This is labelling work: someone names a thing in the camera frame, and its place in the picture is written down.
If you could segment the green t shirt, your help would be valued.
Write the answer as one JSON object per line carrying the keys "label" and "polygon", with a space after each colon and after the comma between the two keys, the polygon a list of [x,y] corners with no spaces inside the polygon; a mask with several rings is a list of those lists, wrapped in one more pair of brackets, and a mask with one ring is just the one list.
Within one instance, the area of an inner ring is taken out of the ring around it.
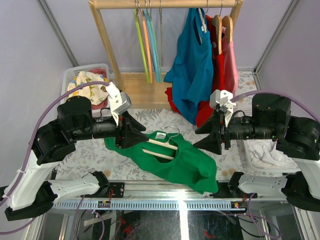
{"label": "green t shirt", "polygon": [[218,192],[217,165],[212,157],[178,133],[154,131],[147,136],[161,143],[169,142],[177,150],[147,141],[121,149],[112,137],[105,138],[104,144],[108,150],[131,159],[143,171],[167,182],[186,185],[200,194]]}

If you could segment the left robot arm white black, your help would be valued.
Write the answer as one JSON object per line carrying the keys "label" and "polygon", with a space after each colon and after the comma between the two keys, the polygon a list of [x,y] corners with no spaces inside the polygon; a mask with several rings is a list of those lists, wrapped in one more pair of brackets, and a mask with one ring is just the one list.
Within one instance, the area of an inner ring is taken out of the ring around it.
{"label": "left robot arm white black", "polygon": [[92,104],[83,96],[74,96],[57,107],[57,118],[40,127],[33,141],[22,179],[9,194],[10,187],[1,187],[8,197],[4,211],[8,221],[36,218],[48,212],[54,204],[78,196],[105,197],[110,182],[101,171],[94,171],[76,180],[48,180],[51,171],[76,150],[83,140],[112,138],[120,149],[148,141],[146,128],[127,111],[115,121],[92,116]]}

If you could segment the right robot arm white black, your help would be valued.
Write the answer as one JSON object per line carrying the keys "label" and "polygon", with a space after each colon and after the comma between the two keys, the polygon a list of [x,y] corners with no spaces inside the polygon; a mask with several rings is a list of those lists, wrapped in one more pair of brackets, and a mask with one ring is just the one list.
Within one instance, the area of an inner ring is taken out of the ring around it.
{"label": "right robot arm white black", "polygon": [[231,196],[256,195],[284,199],[306,211],[320,210],[320,119],[291,114],[295,100],[283,93],[267,90],[249,92],[252,116],[238,117],[234,107],[245,94],[234,96],[226,90],[214,91],[209,100],[211,117],[196,130],[204,138],[194,146],[220,155],[232,140],[272,140],[276,149],[291,158],[298,171],[282,176],[248,175],[236,171],[228,182]]}

